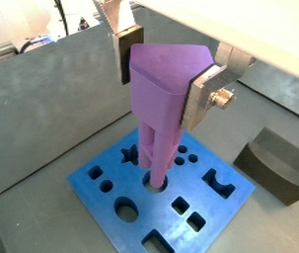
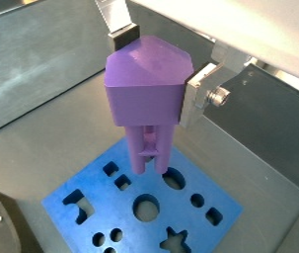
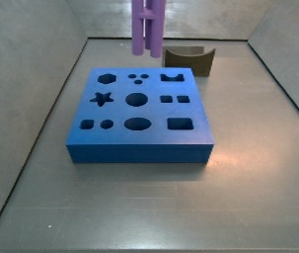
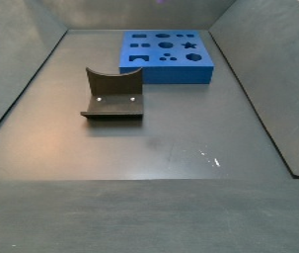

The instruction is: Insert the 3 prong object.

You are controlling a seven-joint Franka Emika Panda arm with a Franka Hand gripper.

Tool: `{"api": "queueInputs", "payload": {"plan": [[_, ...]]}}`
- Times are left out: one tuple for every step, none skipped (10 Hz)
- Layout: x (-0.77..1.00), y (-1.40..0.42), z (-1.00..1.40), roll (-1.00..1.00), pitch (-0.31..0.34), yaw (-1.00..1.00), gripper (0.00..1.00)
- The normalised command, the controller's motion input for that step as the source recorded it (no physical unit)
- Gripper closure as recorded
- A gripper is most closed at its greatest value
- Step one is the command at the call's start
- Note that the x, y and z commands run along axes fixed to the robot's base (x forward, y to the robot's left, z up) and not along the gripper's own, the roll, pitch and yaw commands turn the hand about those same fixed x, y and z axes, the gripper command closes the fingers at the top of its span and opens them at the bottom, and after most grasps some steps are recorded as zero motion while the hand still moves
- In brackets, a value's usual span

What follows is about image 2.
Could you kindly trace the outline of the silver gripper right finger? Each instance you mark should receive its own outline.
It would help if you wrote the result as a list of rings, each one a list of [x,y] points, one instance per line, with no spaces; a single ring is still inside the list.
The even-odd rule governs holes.
[[[185,80],[178,124],[189,127],[208,105],[221,107],[231,92],[221,87],[245,68],[249,56],[221,42],[214,42],[210,58]]]

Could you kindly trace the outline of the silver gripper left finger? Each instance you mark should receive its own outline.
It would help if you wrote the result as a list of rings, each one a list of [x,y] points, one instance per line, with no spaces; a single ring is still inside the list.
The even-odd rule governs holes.
[[[140,26],[132,22],[125,0],[94,0],[108,28],[108,41],[113,51],[140,37]]]

